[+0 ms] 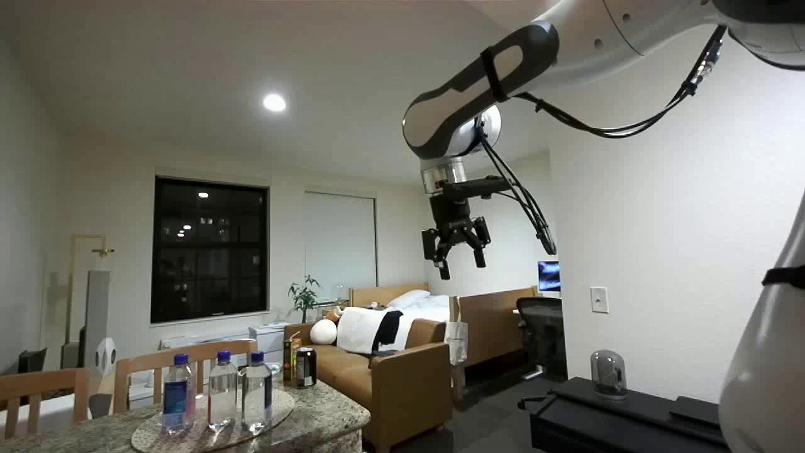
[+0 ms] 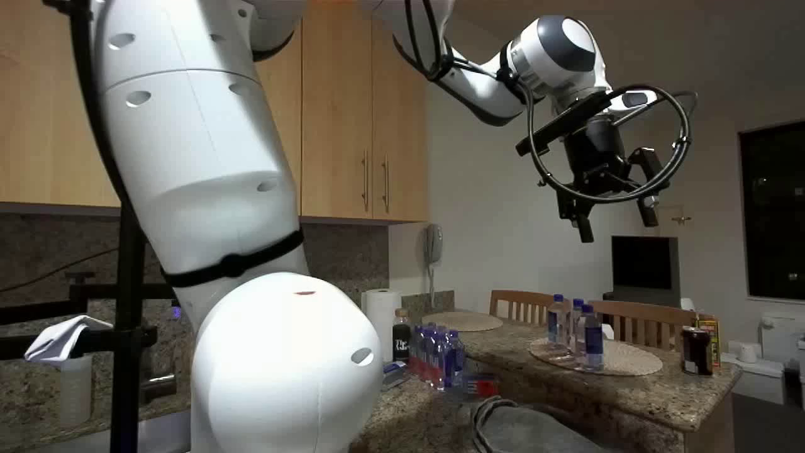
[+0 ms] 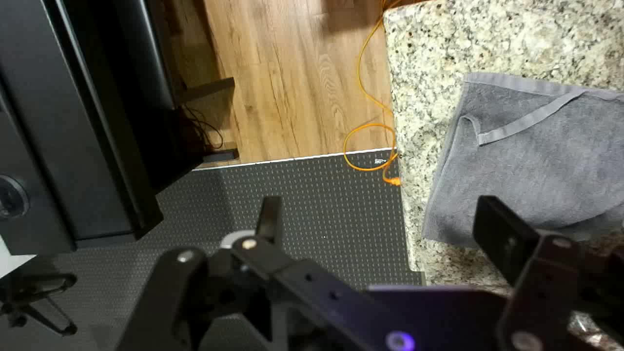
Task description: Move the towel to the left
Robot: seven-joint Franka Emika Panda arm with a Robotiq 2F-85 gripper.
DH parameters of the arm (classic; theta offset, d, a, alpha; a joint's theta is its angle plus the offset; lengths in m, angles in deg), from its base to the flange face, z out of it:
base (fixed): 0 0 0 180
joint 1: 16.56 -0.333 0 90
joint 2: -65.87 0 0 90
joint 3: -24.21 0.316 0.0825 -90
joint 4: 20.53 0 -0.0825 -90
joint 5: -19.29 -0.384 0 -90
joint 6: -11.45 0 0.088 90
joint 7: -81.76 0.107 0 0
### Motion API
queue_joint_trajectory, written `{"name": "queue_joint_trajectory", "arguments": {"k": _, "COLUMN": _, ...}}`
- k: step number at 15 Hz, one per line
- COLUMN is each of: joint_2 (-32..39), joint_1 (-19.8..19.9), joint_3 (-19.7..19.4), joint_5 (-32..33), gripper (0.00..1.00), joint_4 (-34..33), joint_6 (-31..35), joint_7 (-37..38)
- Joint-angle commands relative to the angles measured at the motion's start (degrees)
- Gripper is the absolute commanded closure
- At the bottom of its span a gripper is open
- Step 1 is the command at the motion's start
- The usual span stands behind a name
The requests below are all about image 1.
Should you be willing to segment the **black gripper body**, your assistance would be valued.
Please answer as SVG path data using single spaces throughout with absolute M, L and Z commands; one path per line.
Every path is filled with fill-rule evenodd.
M 491 200 L 505 188 L 509 184 L 500 176 L 445 184 L 443 191 L 430 200 L 436 226 L 423 232 L 423 254 L 428 259 L 448 256 L 448 251 L 460 241 L 471 249 L 472 245 L 485 246 L 491 235 L 482 216 L 471 220 L 471 200 Z

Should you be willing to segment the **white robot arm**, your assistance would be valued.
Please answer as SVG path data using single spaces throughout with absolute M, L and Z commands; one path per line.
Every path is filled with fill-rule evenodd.
M 489 230 L 469 201 L 520 188 L 503 172 L 475 181 L 464 173 L 464 158 L 498 139 L 500 103 L 528 98 L 535 85 L 609 74 L 703 23 L 714 33 L 679 98 L 696 91 L 724 41 L 772 67 L 803 65 L 805 0 L 557 0 L 440 88 L 420 94 L 403 116 L 403 139 L 420 158 L 436 220 L 423 232 L 426 259 L 445 267 L 460 241 L 482 249 Z M 803 445 L 803 264 L 805 206 L 762 278 L 759 303 L 728 368 L 720 426 L 735 453 L 794 453 Z

